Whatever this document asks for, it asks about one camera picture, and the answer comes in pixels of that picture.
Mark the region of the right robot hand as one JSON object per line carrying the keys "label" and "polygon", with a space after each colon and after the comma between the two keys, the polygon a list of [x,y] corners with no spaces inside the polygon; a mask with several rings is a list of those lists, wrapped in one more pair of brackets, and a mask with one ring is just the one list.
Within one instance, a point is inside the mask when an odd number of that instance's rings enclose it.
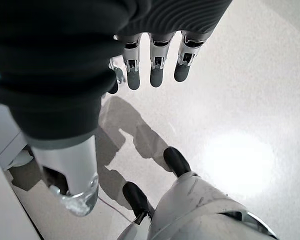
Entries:
{"label": "right robot hand", "polygon": [[66,209],[88,215],[98,199],[95,129],[102,96],[118,89],[122,56],[140,86],[140,38],[150,37],[157,88],[175,32],[174,78],[184,81],[228,0],[0,0],[0,104],[31,147],[47,187]]}

